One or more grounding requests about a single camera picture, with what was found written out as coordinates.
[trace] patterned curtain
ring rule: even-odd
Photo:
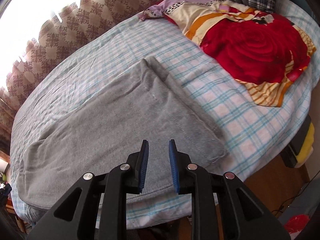
[[[28,42],[24,61],[13,64],[7,75],[7,88],[0,90],[0,150],[9,153],[15,113],[37,85],[64,59],[93,41],[119,22],[148,8],[159,0],[81,0],[66,7],[43,24],[39,42]]]

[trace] blue and white checkered sheet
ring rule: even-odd
[[[277,0],[276,12],[304,30],[320,49],[320,28],[289,0]],[[11,142],[12,200],[17,214],[37,221],[44,212],[19,199],[16,180],[28,145],[63,115],[74,111],[142,58],[155,56],[186,93],[208,112],[224,132],[230,152],[221,168],[245,180],[271,161],[288,144],[306,117],[320,76],[320,50],[300,78],[288,89],[283,105],[257,106],[244,86],[164,19],[136,16],[82,47],[57,66],[18,111]],[[63,183],[64,178],[57,178]],[[190,195],[175,193],[127,205],[127,228],[174,220],[191,213]]]

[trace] silver screw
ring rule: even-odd
[[[130,168],[130,165],[127,164],[127,163],[124,163],[120,166],[120,169],[123,170],[123,171],[126,171]]]
[[[235,178],[235,175],[232,172],[227,172],[225,174],[225,176],[226,176],[227,179],[234,179]]]
[[[194,171],[194,170],[196,170],[197,168],[198,168],[197,164],[190,163],[190,164],[188,165],[188,169],[189,169],[189,170]]]
[[[90,172],[88,172],[88,173],[86,173],[86,174],[83,175],[83,178],[84,178],[85,180],[92,179],[92,178],[93,178],[93,174],[90,173]]]

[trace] brown floor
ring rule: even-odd
[[[305,165],[298,169],[287,168],[278,155],[265,167],[250,176],[245,184],[270,211],[273,211],[277,210],[283,201],[295,196],[302,185],[308,181],[309,176]],[[179,240],[189,239],[191,239],[191,226],[187,218],[183,218],[180,221]]]

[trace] black cable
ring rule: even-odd
[[[280,207],[279,207],[278,209],[276,209],[276,210],[273,210],[272,213],[273,213],[274,211],[277,211],[277,213],[275,214],[275,216],[276,216],[279,212],[283,213],[282,210],[283,210],[283,208],[284,208],[284,203],[286,203],[288,200],[292,200],[292,199],[294,200],[296,197],[299,197],[299,196],[305,191],[305,189],[309,186],[310,182],[313,181],[313,179],[314,179],[319,173],[320,173],[320,170],[317,172],[317,174],[316,174],[315,176],[313,176],[313,178],[308,182],[308,184],[304,187],[304,189],[303,189],[300,193],[298,193],[298,194],[295,195],[294,197],[288,198],[288,199],[286,199],[285,201],[283,201],[282,204],[280,205]]]

